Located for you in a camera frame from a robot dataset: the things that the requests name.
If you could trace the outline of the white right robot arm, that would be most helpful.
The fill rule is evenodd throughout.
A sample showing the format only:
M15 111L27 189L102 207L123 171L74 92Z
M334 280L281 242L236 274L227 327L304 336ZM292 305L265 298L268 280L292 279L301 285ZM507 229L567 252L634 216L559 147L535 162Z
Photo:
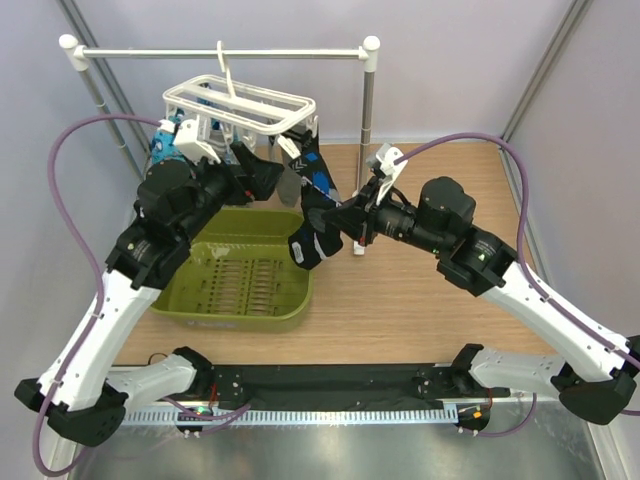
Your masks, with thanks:
M513 248L474 225L475 208L450 177L427 181L417 205L373 177L323 218L362 246L382 234L433 254L446 281L509 312L555 351L514 354L468 344L450 372L457 393L499 387L542 394L585 421L609 424L636 390L638 338L603 327L552 293Z

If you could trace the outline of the white clip sock hanger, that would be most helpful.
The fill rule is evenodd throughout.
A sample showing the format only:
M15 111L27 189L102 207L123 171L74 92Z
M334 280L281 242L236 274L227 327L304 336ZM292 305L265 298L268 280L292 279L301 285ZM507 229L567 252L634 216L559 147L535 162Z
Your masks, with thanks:
M219 122L230 144L241 140L250 148L256 145L259 136L276 138L292 128L318 133L313 99L234 80L221 41L216 45L216 57L220 75L196 76L163 93L168 110L180 109L185 114L183 120L195 119L205 124L201 135L206 142L211 118ZM206 99L215 107L200 105L197 98Z

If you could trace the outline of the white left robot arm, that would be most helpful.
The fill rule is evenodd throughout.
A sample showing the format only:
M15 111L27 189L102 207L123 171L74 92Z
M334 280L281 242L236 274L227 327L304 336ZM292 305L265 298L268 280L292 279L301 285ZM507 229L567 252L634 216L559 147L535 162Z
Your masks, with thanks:
M195 237L232 200L264 201L284 172L243 143L238 162L164 160L139 185L136 218L118 237L98 275L98 291L61 357L39 378L22 380L15 397L61 437L97 447L125 416L156 400L208 395L213 366L188 347L133 373L109 372L141 316L189 259Z

